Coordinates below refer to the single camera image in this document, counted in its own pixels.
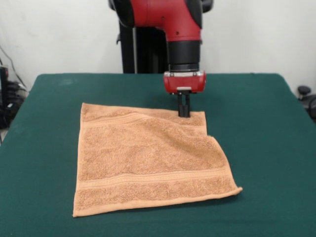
cable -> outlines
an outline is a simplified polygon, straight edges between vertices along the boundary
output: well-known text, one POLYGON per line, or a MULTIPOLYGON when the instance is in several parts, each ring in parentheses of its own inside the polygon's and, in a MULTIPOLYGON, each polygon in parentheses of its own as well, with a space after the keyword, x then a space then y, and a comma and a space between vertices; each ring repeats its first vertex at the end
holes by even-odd
POLYGON ((16 70, 15 70, 15 67, 14 67, 12 58, 10 58, 10 56, 5 52, 5 50, 2 48, 1 45, 0 45, 0 50, 1 50, 2 53, 10 60, 11 66, 12 66, 12 69, 13 69, 13 72, 15 73, 15 75, 16 75, 16 77, 19 79, 19 81, 23 84, 23 86, 26 88, 24 82, 22 81, 22 79, 20 78, 20 76, 17 74, 17 72, 16 72, 16 70))
POLYGON ((311 99, 311 101, 309 103, 309 106, 308 106, 308 111, 309 111, 309 114, 310 114, 311 118, 313 117, 312 116, 312 105, 313 105, 314 101, 316 101, 316 96, 315 96, 315 98, 311 99))

